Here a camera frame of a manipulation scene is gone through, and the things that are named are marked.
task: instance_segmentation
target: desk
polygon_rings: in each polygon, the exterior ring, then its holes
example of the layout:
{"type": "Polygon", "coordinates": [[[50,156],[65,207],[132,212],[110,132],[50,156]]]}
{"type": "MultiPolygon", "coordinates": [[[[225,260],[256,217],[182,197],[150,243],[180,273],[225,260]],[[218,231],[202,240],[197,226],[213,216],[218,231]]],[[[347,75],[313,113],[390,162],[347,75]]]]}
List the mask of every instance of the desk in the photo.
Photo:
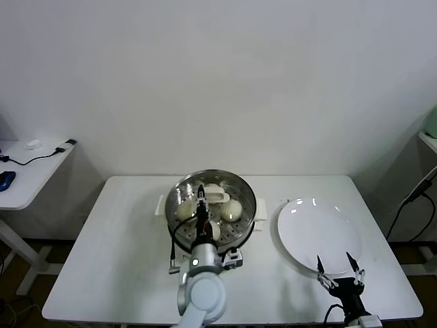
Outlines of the desk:
{"type": "MultiPolygon", "coordinates": [[[[288,201],[320,197],[350,213],[363,240],[363,303],[384,319],[416,318],[423,308],[371,213],[347,176],[247,176],[266,201],[268,221],[242,246],[244,264],[221,273],[227,310],[221,325],[321,323],[338,300],[297,264],[275,230],[288,201]]],[[[108,179],[42,310],[49,320],[171,325],[179,321],[178,276],[169,275],[170,236],[154,216],[177,176],[108,179]]],[[[182,252],[178,250],[177,261],[182,252]]],[[[343,322],[333,310],[330,321],[343,322]]]]}
{"type": "MultiPolygon", "coordinates": [[[[64,141],[44,141],[44,143],[46,146],[43,148],[28,150],[24,141],[0,141],[0,149],[2,154],[22,163],[37,156],[50,154],[64,141]]],[[[65,152],[47,159],[38,159],[26,166],[11,161],[7,163],[0,162],[0,172],[16,172],[15,180],[10,187],[0,193],[0,210],[22,210],[26,208],[71,151],[72,147],[65,152]]],[[[12,249],[5,259],[3,270],[9,265],[15,253],[31,265],[23,282],[18,287],[16,292],[18,295],[27,294],[37,275],[57,275],[60,272],[62,264],[49,264],[45,260],[51,247],[44,246],[40,253],[37,253],[3,220],[0,220],[0,239],[12,249]]]]}

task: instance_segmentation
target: blue mouse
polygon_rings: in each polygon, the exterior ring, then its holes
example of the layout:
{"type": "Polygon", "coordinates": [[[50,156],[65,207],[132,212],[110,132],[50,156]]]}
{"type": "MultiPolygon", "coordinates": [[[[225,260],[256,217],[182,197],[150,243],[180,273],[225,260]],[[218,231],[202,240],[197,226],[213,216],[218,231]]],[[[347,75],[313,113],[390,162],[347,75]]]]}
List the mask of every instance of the blue mouse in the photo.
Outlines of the blue mouse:
{"type": "Polygon", "coordinates": [[[14,171],[4,171],[0,174],[0,191],[5,191],[14,181],[16,173],[14,171]]]}

